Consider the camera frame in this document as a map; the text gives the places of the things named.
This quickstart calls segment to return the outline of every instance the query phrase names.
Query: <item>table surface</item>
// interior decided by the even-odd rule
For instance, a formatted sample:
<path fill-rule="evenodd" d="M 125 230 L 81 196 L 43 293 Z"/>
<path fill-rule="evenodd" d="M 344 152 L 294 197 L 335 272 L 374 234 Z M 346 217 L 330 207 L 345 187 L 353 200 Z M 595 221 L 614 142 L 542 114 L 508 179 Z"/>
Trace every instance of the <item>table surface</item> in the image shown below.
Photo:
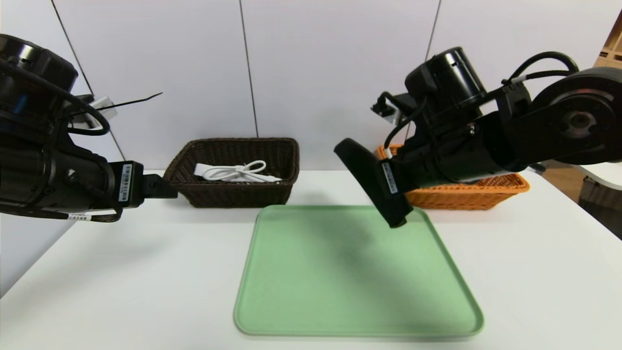
<path fill-rule="evenodd" d="M 233 307 L 259 209 L 147 200 L 78 222 L 0 300 L 0 348 L 619 349 L 622 241 L 534 173 L 489 211 L 427 210 L 481 306 L 468 339 L 247 336 Z M 345 171 L 302 171 L 289 204 L 368 204 Z"/>
<path fill-rule="evenodd" d="M 596 182 L 622 191 L 622 163 L 600 163 L 575 167 Z"/>

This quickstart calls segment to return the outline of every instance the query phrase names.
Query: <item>wicker basket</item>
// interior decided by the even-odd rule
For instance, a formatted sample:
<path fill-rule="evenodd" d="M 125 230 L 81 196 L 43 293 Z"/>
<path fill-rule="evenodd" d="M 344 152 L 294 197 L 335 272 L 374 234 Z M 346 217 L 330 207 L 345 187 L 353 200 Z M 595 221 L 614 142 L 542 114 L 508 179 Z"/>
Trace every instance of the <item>wicker basket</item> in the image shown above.
<path fill-rule="evenodd" d="M 400 144 L 390 145 L 391 154 L 397 154 Z M 386 158 L 380 146 L 376 154 Z M 519 174 L 482 179 L 473 185 L 451 184 L 408 192 L 406 197 L 413 206 L 428 209 L 487 210 L 515 194 L 527 192 L 529 183 Z"/>
<path fill-rule="evenodd" d="M 164 179 L 197 208 L 260 208 L 285 204 L 298 178 L 300 151 L 292 138 L 213 138 L 191 141 L 173 159 Z M 194 175 L 197 163 L 234 166 L 266 162 L 263 175 L 279 182 L 206 181 Z"/>

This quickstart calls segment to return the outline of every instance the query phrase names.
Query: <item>green tray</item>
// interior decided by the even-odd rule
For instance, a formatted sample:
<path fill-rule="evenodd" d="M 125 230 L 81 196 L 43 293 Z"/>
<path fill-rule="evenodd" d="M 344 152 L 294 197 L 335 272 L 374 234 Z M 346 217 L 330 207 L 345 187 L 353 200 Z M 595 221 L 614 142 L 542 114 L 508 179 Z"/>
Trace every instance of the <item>green tray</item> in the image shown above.
<path fill-rule="evenodd" d="M 369 206 L 270 206 L 234 318 L 252 335 L 471 336 L 483 315 L 426 214 L 390 229 Z"/>

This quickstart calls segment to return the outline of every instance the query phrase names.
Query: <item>sticker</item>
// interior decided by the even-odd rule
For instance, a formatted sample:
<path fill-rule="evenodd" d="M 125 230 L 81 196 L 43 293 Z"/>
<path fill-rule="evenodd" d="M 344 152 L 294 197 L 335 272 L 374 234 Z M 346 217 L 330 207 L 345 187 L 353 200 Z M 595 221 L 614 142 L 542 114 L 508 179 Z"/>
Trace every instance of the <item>sticker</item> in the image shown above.
<path fill-rule="evenodd" d="M 129 183 L 132 178 L 132 164 L 124 164 L 121 170 L 121 185 L 119 186 L 119 202 L 129 199 Z"/>
<path fill-rule="evenodd" d="M 391 171 L 391 166 L 388 162 L 383 163 L 383 171 L 384 178 L 387 179 L 387 185 L 389 185 L 389 192 L 391 194 L 397 193 L 397 185 L 395 184 L 395 179 L 393 178 L 393 172 Z"/>
<path fill-rule="evenodd" d="M 67 214 L 67 220 L 80 220 L 80 221 L 90 221 L 91 216 L 85 214 Z"/>

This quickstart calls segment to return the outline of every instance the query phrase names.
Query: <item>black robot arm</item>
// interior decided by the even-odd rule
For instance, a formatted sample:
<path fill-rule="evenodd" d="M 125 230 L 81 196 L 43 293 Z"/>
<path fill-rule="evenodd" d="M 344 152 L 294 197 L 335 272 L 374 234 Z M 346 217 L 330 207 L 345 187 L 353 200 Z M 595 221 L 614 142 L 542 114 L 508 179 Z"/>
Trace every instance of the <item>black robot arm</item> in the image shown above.
<path fill-rule="evenodd" d="M 568 69 L 522 75 L 546 58 L 560 60 Z M 564 78 L 532 101 L 523 81 L 554 75 Z M 405 223 L 412 207 L 404 193 L 413 189 L 515 173 L 548 159 L 569 164 L 622 159 L 622 128 L 616 119 L 622 111 L 622 70 L 579 72 L 566 55 L 543 52 L 502 84 L 486 92 L 462 48 L 447 50 L 407 76 L 410 100 L 393 97 L 406 117 L 384 147 L 399 128 L 411 121 L 416 125 L 415 135 L 396 156 L 387 151 L 388 159 L 381 161 L 351 139 L 335 147 L 391 227 Z M 498 110 L 482 115 L 480 106 L 492 100 Z M 383 117 L 392 109 L 382 96 L 372 107 Z"/>
<path fill-rule="evenodd" d="M 0 212 L 114 222 L 145 198 L 177 197 L 158 175 L 143 175 L 140 163 L 109 163 L 73 143 L 69 133 L 109 131 L 98 110 L 69 93 L 77 76 L 53 52 L 0 34 Z M 74 128 L 84 113 L 101 128 Z M 108 209 L 115 214 L 82 214 Z"/>

